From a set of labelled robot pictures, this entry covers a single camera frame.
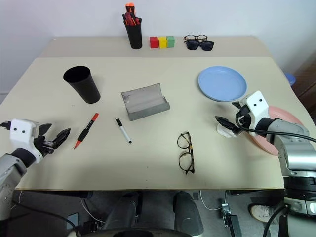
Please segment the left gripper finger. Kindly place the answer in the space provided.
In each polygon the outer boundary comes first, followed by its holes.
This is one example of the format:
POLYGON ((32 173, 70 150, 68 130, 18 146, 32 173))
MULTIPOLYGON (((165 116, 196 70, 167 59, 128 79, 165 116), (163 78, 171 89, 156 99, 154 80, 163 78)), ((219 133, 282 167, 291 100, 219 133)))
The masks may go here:
POLYGON ((51 141, 51 147, 53 149, 57 149, 60 145, 62 145, 68 138, 69 134, 70 134, 71 129, 67 128, 62 130, 57 136, 56 138, 51 141))
POLYGON ((39 136, 43 136, 52 126, 51 123, 45 123, 39 126, 39 136))

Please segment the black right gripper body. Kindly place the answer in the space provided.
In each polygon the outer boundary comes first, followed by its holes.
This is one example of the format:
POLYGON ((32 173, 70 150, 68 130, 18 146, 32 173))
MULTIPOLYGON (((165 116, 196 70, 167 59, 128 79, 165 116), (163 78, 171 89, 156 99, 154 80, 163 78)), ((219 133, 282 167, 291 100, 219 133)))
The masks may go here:
POLYGON ((246 109, 239 109, 238 112, 236 113, 236 118, 235 118, 237 126, 247 132, 254 132, 254 129, 250 128, 251 125, 251 116, 250 116, 250 109, 247 106, 246 109))

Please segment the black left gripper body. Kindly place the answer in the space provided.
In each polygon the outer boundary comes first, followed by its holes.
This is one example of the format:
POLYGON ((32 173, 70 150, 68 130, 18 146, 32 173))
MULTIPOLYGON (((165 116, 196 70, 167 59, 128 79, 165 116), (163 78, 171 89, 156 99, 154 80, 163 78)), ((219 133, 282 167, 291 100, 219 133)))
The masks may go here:
POLYGON ((34 146, 37 150, 40 151, 42 156, 46 156, 47 154, 52 154, 54 149, 46 144, 46 137, 39 136, 34 139, 34 146))

